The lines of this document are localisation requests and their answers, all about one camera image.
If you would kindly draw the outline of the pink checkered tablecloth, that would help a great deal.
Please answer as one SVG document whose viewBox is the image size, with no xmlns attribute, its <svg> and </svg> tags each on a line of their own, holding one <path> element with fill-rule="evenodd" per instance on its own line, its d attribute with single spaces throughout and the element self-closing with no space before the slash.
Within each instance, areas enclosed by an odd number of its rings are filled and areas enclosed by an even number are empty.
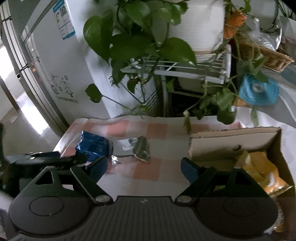
<svg viewBox="0 0 296 241">
<path fill-rule="evenodd" d="M 110 155 L 98 185 L 113 199 L 118 196 L 170 196 L 189 186 L 181 172 L 189 135 L 183 118 L 125 116 L 110 120 L 79 118 L 55 147 L 62 156 L 75 154 L 82 131 L 105 137 Z"/>
</svg>

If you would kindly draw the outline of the large white flower pot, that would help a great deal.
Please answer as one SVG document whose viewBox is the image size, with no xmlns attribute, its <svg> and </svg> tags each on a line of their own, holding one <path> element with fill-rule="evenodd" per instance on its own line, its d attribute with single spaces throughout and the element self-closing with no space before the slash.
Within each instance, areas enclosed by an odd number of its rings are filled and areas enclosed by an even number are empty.
<svg viewBox="0 0 296 241">
<path fill-rule="evenodd" d="M 163 59 L 191 66 L 214 61 L 223 43 L 223 1 L 166 1 L 158 13 L 169 24 Z"/>
</svg>

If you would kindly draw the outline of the white square plant pot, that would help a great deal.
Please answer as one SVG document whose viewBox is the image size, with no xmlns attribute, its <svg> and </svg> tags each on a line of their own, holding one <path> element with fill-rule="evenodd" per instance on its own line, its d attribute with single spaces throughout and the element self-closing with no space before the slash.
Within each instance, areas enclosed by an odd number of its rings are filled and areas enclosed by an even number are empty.
<svg viewBox="0 0 296 241">
<path fill-rule="evenodd" d="M 280 16 L 280 21 L 283 35 L 292 41 L 296 41 L 296 21 L 285 16 Z"/>
</svg>

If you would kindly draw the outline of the white metal plant stand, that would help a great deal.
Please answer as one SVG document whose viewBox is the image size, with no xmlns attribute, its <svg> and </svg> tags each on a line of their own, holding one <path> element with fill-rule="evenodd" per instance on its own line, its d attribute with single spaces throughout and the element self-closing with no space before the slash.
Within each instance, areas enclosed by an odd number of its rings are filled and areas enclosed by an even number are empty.
<svg viewBox="0 0 296 241">
<path fill-rule="evenodd" d="M 123 68 L 122 72 L 133 80 L 126 87 L 132 95 L 144 91 L 140 78 L 147 78 L 149 72 L 154 71 L 152 82 L 156 90 L 147 97 L 141 96 L 132 114 L 182 117 L 183 112 L 204 94 L 214 94 L 228 81 L 231 72 L 230 45 L 217 53 L 196 54 L 196 59 L 196 67 L 150 57 L 143 61 L 132 61 Z"/>
</svg>

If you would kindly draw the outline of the silver snack packet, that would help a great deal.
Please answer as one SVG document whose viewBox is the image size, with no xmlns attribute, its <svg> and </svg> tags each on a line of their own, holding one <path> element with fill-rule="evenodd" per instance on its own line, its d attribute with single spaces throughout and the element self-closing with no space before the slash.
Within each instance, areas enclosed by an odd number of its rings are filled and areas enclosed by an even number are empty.
<svg viewBox="0 0 296 241">
<path fill-rule="evenodd" d="M 112 144 L 111 163 L 113 166 L 121 164 L 119 158 L 135 157 L 145 163 L 151 160 L 150 147 L 146 136 L 117 140 Z"/>
</svg>

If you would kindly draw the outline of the blue ribbon roll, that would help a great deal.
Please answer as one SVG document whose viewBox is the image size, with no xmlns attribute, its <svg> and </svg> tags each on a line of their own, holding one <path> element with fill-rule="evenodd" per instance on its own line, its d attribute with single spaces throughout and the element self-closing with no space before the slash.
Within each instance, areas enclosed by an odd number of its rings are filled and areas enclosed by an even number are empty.
<svg viewBox="0 0 296 241">
<path fill-rule="evenodd" d="M 269 106 L 274 105 L 278 99 L 278 83 L 268 78 L 268 83 L 258 81 L 252 75 L 243 77 L 239 89 L 239 97 L 249 105 Z"/>
</svg>

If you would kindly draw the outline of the white refrigerator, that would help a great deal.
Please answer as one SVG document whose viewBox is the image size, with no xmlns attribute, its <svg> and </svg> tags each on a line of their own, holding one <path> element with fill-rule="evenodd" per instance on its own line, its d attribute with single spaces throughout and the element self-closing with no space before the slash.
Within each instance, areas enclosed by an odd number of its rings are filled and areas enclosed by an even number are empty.
<svg viewBox="0 0 296 241">
<path fill-rule="evenodd" d="M 26 92 L 57 133 L 77 118 L 109 119 L 160 111 L 154 80 L 135 93 L 128 77 L 112 83 L 112 68 L 87 44 L 85 22 L 115 1 L 5 1 L 1 6 L 13 64 Z"/>
</svg>

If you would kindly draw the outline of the cardboard box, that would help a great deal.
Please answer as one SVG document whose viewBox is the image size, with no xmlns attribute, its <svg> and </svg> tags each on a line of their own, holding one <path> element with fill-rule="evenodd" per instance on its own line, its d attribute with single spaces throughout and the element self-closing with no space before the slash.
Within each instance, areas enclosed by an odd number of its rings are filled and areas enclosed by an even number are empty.
<svg viewBox="0 0 296 241">
<path fill-rule="evenodd" d="M 285 216 L 287 240 L 295 239 L 295 129 L 280 127 L 242 128 L 193 133 L 189 157 L 195 162 L 224 161 L 243 152 L 265 151 L 279 176 L 292 186 L 278 201 Z"/>
</svg>

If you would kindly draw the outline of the large pothos plant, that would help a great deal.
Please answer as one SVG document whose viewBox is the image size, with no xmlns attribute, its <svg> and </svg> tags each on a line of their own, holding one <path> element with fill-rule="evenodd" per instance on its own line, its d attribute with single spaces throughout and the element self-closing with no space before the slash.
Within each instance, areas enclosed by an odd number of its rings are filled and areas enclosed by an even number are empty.
<svg viewBox="0 0 296 241">
<path fill-rule="evenodd" d="M 198 99 L 185 118 L 215 115 L 231 124 L 238 79 L 250 75 L 267 83 L 261 67 L 265 56 L 255 48 L 254 60 L 236 53 L 237 74 L 231 76 L 231 47 L 241 49 L 239 34 L 251 11 L 249 1 L 97 1 L 100 15 L 84 24 L 83 36 L 109 71 L 111 85 L 125 90 L 112 102 L 128 114 L 148 115 L 150 84 L 170 92 L 196 92 Z"/>
</svg>

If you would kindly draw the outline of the orange striped snack packet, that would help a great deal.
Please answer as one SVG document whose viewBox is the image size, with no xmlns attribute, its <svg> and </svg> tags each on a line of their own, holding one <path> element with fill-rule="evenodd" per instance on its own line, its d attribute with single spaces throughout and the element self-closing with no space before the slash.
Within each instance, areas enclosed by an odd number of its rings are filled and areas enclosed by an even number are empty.
<svg viewBox="0 0 296 241">
<path fill-rule="evenodd" d="M 236 157 L 235 166 L 243 168 L 270 197 L 279 196 L 292 188 L 280 178 L 278 168 L 269 161 L 266 151 L 244 151 Z"/>
</svg>

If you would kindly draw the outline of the blue snack packet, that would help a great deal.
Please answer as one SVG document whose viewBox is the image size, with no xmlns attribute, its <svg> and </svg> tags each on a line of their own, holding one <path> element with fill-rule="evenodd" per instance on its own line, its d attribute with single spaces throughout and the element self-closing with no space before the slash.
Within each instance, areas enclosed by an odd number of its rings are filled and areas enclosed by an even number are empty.
<svg viewBox="0 0 296 241">
<path fill-rule="evenodd" d="M 105 137 L 82 131 L 75 151 L 76 157 L 81 157 L 86 162 L 94 162 L 102 156 L 109 156 L 109 141 Z"/>
</svg>

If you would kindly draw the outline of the wicker basket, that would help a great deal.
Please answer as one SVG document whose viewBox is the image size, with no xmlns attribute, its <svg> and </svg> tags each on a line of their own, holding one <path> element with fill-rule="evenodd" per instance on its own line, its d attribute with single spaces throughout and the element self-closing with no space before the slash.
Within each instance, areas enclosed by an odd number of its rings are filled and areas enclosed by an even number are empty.
<svg viewBox="0 0 296 241">
<path fill-rule="evenodd" d="M 252 58 L 253 63 L 255 63 L 256 60 L 263 58 L 264 63 L 262 64 L 262 67 L 274 72 L 281 73 L 288 65 L 294 63 L 294 59 L 282 49 L 274 51 L 241 38 L 237 41 L 240 56 L 243 60 Z"/>
</svg>

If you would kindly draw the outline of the clear plastic bags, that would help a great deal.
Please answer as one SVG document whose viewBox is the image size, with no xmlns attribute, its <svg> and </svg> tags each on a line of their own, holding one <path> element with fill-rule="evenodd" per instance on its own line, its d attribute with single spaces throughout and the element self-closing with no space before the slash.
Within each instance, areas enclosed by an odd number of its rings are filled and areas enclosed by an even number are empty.
<svg viewBox="0 0 296 241">
<path fill-rule="evenodd" d="M 259 19 L 252 18 L 247 26 L 250 28 L 247 35 L 252 42 L 272 51 L 279 48 L 282 37 L 282 28 L 279 25 L 274 24 L 272 27 L 262 30 Z"/>
</svg>

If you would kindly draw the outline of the white patterned tablecloth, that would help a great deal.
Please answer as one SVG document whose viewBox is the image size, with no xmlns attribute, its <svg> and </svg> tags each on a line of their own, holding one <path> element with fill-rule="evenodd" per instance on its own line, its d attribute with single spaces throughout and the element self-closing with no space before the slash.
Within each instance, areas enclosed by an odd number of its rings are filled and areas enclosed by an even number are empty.
<svg viewBox="0 0 296 241">
<path fill-rule="evenodd" d="M 290 172 L 295 178 L 295 65 L 283 72 L 262 70 L 269 83 L 247 75 L 239 88 L 239 97 L 250 109 L 239 108 L 237 119 L 244 127 L 275 126 L 282 130 L 281 146 Z"/>
</svg>

